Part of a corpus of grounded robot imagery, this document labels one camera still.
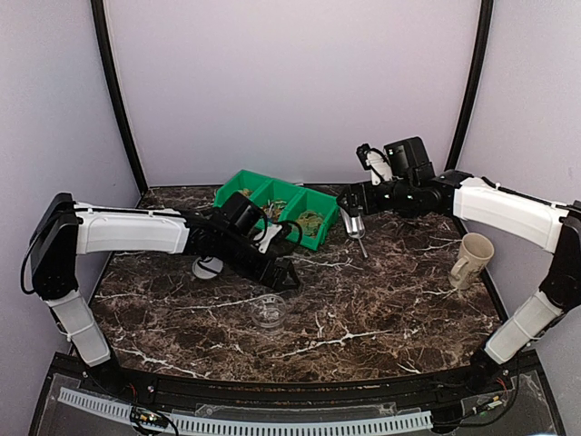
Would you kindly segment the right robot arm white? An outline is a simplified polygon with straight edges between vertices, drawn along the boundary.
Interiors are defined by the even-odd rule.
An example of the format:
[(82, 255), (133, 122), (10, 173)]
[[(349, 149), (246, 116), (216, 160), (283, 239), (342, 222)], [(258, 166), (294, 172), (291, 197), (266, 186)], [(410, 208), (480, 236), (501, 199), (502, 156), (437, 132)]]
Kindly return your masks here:
[(352, 232), (359, 229), (362, 216), (381, 212), (438, 213), (474, 230), (488, 227), (500, 250), (492, 275), (503, 301), (516, 301), (508, 294), (509, 285), (524, 295), (527, 285), (540, 281), (472, 357), (463, 385), (473, 394), (485, 392), (497, 381), (498, 366), (580, 305), (579, 203), (536, 199), (459, 171), (421, 182), (407, 176), (349, 184), (337, 203)]

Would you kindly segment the silver metal scoop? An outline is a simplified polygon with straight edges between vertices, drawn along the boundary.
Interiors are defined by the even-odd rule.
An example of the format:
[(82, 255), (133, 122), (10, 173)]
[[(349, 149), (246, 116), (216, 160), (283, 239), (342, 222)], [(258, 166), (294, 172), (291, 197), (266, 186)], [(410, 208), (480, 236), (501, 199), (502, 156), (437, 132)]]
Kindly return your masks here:
[(344, 210), (341, 210), (340, 213), (348, 237), (358, 242), (359, 247), (361, 249), (362, 257), (364, 259), (368, 259), (369, 254), (363, 244), (363, 237), (365, 235), (365, 226), (362, 221), (362, 217), (359, 214), (357, 216), (350, 216)]

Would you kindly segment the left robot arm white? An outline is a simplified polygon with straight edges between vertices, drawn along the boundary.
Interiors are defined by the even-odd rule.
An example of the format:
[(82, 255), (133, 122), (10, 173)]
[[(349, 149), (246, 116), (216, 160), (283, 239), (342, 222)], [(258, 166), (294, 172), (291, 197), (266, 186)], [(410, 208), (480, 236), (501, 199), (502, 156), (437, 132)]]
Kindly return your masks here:
[[(94, 383), (109, 396), (119, 396), (128, 388), (128, 377), (113, 364), (113, 350), (79, 291), (78, 257), (120, 252), (196, 256), (219, 260), (275, 292), (295, 290), (300, 279), (291, 252), (273, 247), (297, 225), (265, 222), (264, 211), (241, 193), (203, 212), (96, 206), (59, 193), (31, 236), (20, 287), (49, 307), (81, 361), (94, 368)], [(260, 234), (252, 232), (256, 223), (265, 223)]]

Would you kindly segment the green three-compartment candy bin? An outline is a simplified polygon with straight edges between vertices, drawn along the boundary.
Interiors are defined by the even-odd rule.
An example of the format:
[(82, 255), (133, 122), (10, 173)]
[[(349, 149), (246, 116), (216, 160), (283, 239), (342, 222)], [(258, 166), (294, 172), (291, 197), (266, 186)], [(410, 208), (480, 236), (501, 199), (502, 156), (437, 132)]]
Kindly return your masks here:
[(218, 189), (214, 205), (217, 207), (222, 206), (232, 193), (238, 192), (242, 188), (253, 190), (253, 194), (249, 199), (261, 209), (268, 199), (286, 201), (287, 206), (283, 210), (279, 221), (293, 221), (296, 223), (299, 215), (306, 210), (322, 213), (325, 219), (318, 235), (315, 238), (311, 238), (304, 236), (302, 233), (300, 241), (301, 246), (313, 251), (317, 251), (325, 242), (329, 229), (337, 222), (339, 217), (339, 206), (334, 196), (247, 170), (240, 170)]

